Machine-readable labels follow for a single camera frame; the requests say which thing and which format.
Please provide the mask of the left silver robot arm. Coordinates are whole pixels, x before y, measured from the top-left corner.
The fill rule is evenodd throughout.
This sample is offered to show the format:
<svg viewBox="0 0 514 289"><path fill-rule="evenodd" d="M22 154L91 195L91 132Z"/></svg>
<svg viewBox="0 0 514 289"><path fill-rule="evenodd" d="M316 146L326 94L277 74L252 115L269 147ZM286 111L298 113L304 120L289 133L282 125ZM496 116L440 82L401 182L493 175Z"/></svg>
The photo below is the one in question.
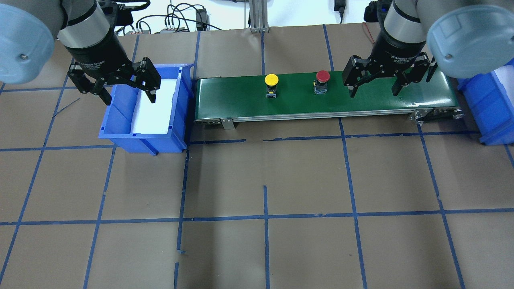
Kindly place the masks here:
<svg viewBox="0 0 514 289"><path fill-rule="evenodd" d="M71 54L67 75L82 94L98 96L107 106L106 85L125 84L155 103L161 76L148 57L131 61L117 33L114 0L2 0L0 66L5 84L24 84L38 77L59 40Z"/></svg>

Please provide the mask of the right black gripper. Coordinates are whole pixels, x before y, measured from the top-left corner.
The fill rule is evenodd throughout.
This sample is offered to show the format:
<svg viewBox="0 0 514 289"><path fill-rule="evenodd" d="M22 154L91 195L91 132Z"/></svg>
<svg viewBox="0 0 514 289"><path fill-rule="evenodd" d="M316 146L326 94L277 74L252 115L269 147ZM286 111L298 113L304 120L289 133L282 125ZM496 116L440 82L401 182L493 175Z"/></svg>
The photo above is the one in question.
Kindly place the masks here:
<svg viewBox="0 0 514 289"><path fill-rule="evenodd" d="M421 53L425 44L426 41L402 42L386 31L380 31L368 59L352 55L342 71L342 81L349 96L354 98L360 86L377 77L396 77L392 86L394 96L398 96L403 87L419 83L424 77L430 82L438 64L435 57L429 61L428 55Z"/></svg>

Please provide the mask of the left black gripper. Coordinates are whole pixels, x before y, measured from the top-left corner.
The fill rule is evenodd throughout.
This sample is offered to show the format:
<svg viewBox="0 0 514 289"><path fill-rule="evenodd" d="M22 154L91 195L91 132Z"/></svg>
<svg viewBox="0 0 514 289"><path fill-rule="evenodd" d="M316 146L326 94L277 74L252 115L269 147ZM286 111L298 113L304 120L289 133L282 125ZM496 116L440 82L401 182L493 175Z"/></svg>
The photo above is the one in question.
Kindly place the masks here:
<svg viewBox="0 0 514 289"><path fill-rule="evenodd" d="M140 62L131 62L117 35L108 34L101 42L90 47L71 48L65 45L65 48L75 59L67 75L82 94L91 93L110 106L112 97L105 88L106 82L100 78L115 73L123 84L146 93L151 104L156 102L161 75L149 57L143 57ZM96 81L93 83L85 74Z"/></svg>

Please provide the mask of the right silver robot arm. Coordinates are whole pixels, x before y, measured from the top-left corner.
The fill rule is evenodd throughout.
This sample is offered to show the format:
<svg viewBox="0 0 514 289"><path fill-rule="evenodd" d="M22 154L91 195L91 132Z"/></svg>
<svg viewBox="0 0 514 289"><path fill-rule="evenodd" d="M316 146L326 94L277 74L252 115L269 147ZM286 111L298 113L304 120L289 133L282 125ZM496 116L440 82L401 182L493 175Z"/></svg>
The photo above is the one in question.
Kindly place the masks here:
<svg viewBox="0 0 514 289"><path fill-rule="evenodd" d="M505 65L514 53L512 0L376 0L365 22L380 32L371 54L349 58L342 81L354 97L360 86L394 77L392 94L437 69L455 78L485 74Z"/></svg>

